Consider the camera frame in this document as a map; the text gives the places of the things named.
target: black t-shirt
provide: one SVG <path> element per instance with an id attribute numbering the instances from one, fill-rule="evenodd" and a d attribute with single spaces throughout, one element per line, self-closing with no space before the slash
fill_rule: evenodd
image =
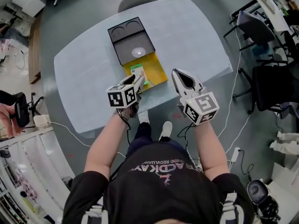
<path id="1" fill-rule="evenodd" d="M 5 25 L 6 25 L 5 23 L 0 23 L 0 28 L 4 27 Z M 2 36 L 4 36 L 8 29 L 9 29 L 9 27 L 4 28 L 4 30 L 2 32 L 0 32 L 0 34 L 2 34 Z"/>
<path id="2" fill-rule="evenodd" d="M 197 171 L 188 154 L 169 144 L 153 143 L 126 159 L 110 183 L 89 171 L 75 177 L 64 208 L 63 224 L 81 223 L 82 216 L 104 194 L 111 224 L 153 224 L 177 219 L 190 224 L 218 224 L 227 193 L 237 193 L 236 204 L 246 224 L 254 218 L 245 188 L 234 174 L 212 182 Z"/>

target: yellow box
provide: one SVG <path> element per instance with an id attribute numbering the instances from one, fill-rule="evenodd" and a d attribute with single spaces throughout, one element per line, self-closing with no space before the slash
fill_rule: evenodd
<path id="1" fill-rule="evenodd" d="M 127 76 L 131 75 L 131 67 L 142 64 L 144 73 L 149 81 L 148 84 L 143 86 L 143 91 L 148 90 L 156 85 L 159 85 L 165 81 L 168 81 L 168 78 L 159 62 L 158 57 L 155 52 L 145 55 L 143 57 L 137 58 L 129 63 L 123 65 L 123 68 Z"/>

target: paper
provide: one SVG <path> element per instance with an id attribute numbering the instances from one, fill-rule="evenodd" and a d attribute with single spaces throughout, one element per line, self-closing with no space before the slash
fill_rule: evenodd
<path id="1" fill-rule="evenodd" d="M 138 78 L 138 76 L 144 75 L 144 77 L 145 77 L 144 84 L 148 84 L 149 83 L 148 79 L 146 77 L 146 74 L 144 72 L 144 69 L 142 67 L 142 64 L 131 66 L 131 74 L 136 76 L 135 80 Z"/>

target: white plug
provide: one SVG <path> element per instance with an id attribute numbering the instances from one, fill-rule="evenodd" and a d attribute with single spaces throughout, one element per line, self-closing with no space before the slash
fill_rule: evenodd
<path id="1" fill-rule="evenodd" d="M 238 158 L 238 155 L 239 155 L 239 150 L 240 150 L 239 147 L 235 147 L 231 162 L 236 162 L 237 161 L 237 158 Z"/>

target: white desk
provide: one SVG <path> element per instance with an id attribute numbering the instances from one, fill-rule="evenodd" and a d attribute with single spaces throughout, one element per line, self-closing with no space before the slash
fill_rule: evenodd
<path id="1" fill-rule="evenodd" d="M 181 68 L 201 81 L 232 71 L 214 28 L 190 0 L 159 0 L 109 17 L 74 39 L 54 58 L 56 83 L 65 111 L 78 133 L 106 125 L 114 109 L 106 89 L 126 75 L 107 30 L 139 17 L 168 82 L 142 93 L 139 112 L 178 95 L 171 71 Z"/>
<path id="2" fill-rule="evenodd" d="M 259 3 L 259 5 L 264 10 L 266 16 L 271 21 L 274 29 L 277 32 L 288 31 L 289 27 L 286 24 L 285 19 L 283 18 L 282 11 L 279 10 L 279 8 L 275 5 L 275 3 L 273 2 L 273 0 L 270 0 L 270 1 L 272 1 L 273 5 L 275 7 L 275 13 L 274 14 L 268 9 L 268 7 L 261 0 L 257 0 L 257 2 Z"/>

